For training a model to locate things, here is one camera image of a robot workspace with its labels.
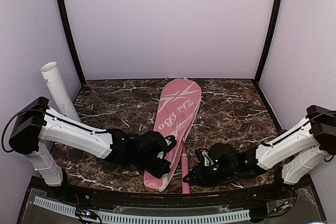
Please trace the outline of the red badminton racket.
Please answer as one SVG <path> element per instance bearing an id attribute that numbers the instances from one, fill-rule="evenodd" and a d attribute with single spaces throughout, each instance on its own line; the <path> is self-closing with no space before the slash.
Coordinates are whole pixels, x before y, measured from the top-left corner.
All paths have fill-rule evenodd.
<path id="1" fill-rule="evenodd" d="M 182 144 L 182 153 L 181 153 L 181 175 L 182 175 L 182 194 L 188 195 L 190 194 L 190 186 L 188 183 L 184 182 L 184 177 L 188 175 L 188 157 L 185 149 L 184 143 Z"/>

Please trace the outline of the pink racket bag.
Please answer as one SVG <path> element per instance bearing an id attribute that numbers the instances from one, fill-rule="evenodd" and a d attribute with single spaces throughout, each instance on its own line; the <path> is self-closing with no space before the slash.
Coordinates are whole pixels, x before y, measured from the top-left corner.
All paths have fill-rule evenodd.
<path id="1" fill-rule="evenodd" d="M 170 162 L 169 173 L 158 179 L 149 172 L 145 172 L 143 179 L 145 187 L 163 192 L 172 180 L 182 155 L 184 142 L 198 113 L 201 96 L 201 87 L 189 79 L 172 80 L 163 88 L 154 130 L 164 137 L 173 135 L 176 146 L 164 158 Z"/>

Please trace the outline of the white shuttlecock tube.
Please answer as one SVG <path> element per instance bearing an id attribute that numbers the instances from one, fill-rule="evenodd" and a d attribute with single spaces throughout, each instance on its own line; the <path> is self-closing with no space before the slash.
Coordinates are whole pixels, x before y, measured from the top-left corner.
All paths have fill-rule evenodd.
<path id="1" fill-rule="evenodd" d="M 52 61 L 45 64 L 41 67 L 40 72 L 59 112 L 72 120 L 80 122 L 79 115 L 70 99 L 57 63 Z"/>

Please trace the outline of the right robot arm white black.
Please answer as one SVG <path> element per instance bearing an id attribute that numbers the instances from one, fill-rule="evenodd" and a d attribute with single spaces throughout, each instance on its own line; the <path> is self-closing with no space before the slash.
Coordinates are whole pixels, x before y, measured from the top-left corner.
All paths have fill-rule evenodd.
<path id="1" fill-rule="evenodd" d="M 293 156 L 280 170 L 281 179 L 268 187 L 269 197 L 278 200 L 287 193 L 288 185 L 296 184 L 321 161 L 335 157 L 335 111 L 311 105 L 297 125 L 245 152 L 216 143 L 195 153 L 198 164 L 183 177 L 183 182 L 198 186 L 253 179 Z"/>

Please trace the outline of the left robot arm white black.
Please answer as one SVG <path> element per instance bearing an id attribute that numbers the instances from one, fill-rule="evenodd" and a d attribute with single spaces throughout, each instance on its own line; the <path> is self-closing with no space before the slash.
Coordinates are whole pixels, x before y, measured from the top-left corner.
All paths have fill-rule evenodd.
<path id="1" fill-rule="evenodd" d="M 8 140 L 10 149 L 4 152 L 26 156 L 61 200 L 71 200 L 74 189 L 66 183 L 66 172 L 54 161 L 43 141 L 67 145 L 107 162 L 134 165 L 156 178 L 170 172 L 171 163 L 165 157 L 177 144 L 173 135 L 94 128 L 60 114 L 48 103 L 47 98 L 38 97 L 9 119 L 4 129 L 10 124 L 14 126 Z"/>

